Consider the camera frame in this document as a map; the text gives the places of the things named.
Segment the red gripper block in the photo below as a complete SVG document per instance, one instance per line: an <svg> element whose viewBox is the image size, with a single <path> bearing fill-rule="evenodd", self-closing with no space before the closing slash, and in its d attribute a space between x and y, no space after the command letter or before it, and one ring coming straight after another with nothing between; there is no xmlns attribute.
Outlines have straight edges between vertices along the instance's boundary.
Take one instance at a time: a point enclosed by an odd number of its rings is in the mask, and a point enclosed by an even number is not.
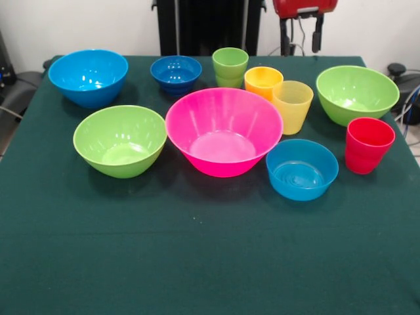
<svg viewBox="0 0 420 315"><path fill-rule="evenodd" d="M273 0L274 9L279 17L298 17L302 14L312 14L316 19L315 30L312 34L312 52L318 53L322 44L322 28L324 14L332 12L338 0ZM287 18L280 18L280 46L281 55L290 55L290 38L287 34Z"/></svg>

